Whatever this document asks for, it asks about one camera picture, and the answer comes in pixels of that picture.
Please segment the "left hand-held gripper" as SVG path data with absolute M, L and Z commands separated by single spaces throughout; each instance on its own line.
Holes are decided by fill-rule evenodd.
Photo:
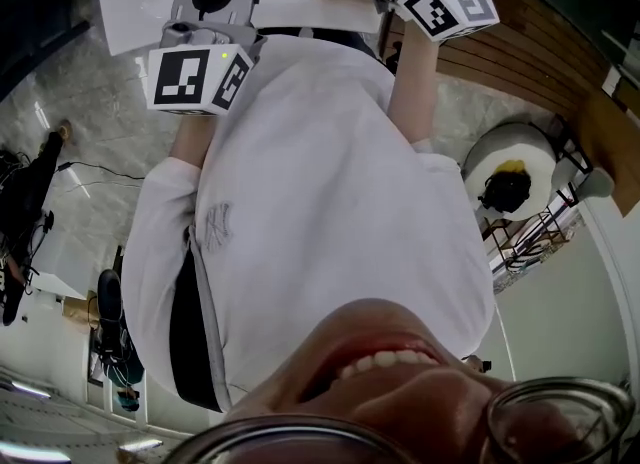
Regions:
M 228 114 L 264 45 L 259 0 L 174 0 L 149 52 L 147 107 L 178 115 Z

